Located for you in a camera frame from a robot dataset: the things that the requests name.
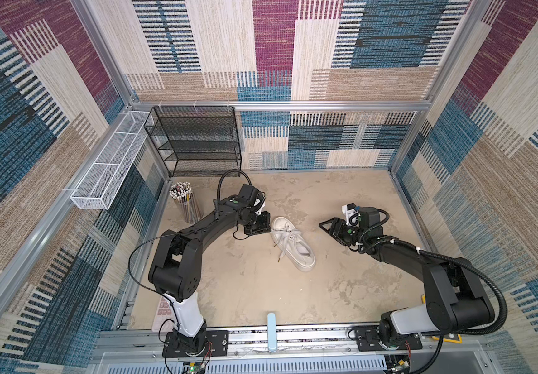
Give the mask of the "white canvas sneaker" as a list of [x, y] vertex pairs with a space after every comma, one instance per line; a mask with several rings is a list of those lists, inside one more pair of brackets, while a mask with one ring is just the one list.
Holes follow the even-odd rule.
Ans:
[[303, 238], [303, 234], [285, 217], [277, 217], [271, 223], [271, 236], [280, 250], [278, 262], [284, 257], [302, 272], [310, 272], [316, 265], [316, 256]]

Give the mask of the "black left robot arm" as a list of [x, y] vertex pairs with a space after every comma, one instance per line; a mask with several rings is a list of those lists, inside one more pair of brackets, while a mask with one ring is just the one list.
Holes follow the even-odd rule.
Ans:
[[148, 280], [172, 307], [175, 322], [169, 341], [175, 347], [200, 352], [207, 344], [207, 324], [197, 301], [204, 252], [232, 228], [243, 227], [247, 237], [270, 232], [265, 201], [265, 193], [244, 184], [236, 195], [216, 199], [214, 211], [197, 224], [161, 236]]

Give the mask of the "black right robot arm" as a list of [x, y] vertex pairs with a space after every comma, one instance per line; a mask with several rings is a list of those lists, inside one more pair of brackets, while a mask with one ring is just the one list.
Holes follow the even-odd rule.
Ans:
[[396, 348], [415, 334], [486, 335], [503, 327], [507, 319], [503, 292], [470, 261], [385, 235], [390, 219], [386, 210], [348, 204], [343, 212], [344, 218], [323, 221], [320, 229], [351, 251], [395, 266], [423, 283], [423, 304], [381, 316], [378, 333], [383, 346]]

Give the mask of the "clear tube of coloured pencils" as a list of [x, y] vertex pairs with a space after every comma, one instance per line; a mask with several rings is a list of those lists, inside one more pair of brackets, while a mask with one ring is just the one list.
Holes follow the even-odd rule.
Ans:
[[192, 185], [189, 182], [172, 183], [169, 193], [187, 223], [195, 224], [200, 221], [200, 209], [195, 200]]

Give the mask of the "pink white flat device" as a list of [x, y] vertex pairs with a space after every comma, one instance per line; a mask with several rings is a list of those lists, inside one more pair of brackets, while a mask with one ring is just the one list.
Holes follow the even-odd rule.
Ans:
[[175, 316], [168, 300], [164, 297], [159, 299], [158, 307], [155, 312], [151, 331], [154, 333], [168, 333], [173, 330], [175, 325]]

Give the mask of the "yellow calculator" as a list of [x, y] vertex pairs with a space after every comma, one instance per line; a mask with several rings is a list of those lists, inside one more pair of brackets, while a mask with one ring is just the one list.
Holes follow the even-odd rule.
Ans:
[[443, 337], [438, 336], [430, 336], [430, 338], [434, 341], [444, 341], [452, 344], [461, 344], [462, 343], [462, 336], [458, 333], [449, 333], [444, 335]]

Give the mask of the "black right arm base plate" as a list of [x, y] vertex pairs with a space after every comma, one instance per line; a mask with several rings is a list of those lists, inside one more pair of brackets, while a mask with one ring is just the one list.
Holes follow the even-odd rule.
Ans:
[[390, 327], [380, 324], [359, 325], [348, 331], [348, 337], [355, 341], [360, 352], [382, 352], [410, 349], [412, 352], [423, 348], [418, 334], [400, 335]]

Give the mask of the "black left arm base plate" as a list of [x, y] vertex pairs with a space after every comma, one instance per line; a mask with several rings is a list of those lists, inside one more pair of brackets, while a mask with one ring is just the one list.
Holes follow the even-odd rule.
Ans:
[[164, 340], [163, 358], [204, 357], [210, 352], [211, 358], [227, 355], [228, 330], [202, 331], [193, 338], [178, 332], [169, 332]]

